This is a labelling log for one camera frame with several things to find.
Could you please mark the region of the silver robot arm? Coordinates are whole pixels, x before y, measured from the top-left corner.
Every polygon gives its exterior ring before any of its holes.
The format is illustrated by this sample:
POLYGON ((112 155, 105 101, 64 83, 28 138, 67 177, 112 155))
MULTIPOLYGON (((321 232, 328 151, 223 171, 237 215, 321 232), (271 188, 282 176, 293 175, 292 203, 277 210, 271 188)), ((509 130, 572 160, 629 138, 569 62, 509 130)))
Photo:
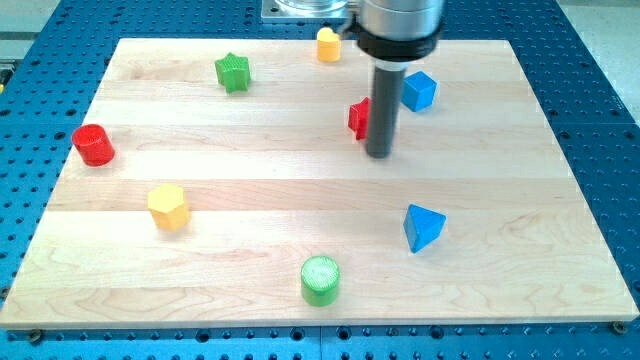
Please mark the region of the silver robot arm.
POLYGON ((444 0, 350 1, 350 19, 339 30, 378 69, 404 71, 432 53, 444 25, 444 0))

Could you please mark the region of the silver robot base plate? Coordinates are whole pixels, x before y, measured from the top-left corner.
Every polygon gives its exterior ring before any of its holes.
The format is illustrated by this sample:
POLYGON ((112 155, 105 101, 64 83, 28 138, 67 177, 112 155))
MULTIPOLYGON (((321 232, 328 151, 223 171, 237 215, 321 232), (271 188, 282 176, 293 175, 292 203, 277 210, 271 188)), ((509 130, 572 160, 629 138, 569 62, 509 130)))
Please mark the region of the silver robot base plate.
POLYGON ((261 0, 265 23, 286 23, 347 19, 347 0, 261 0))

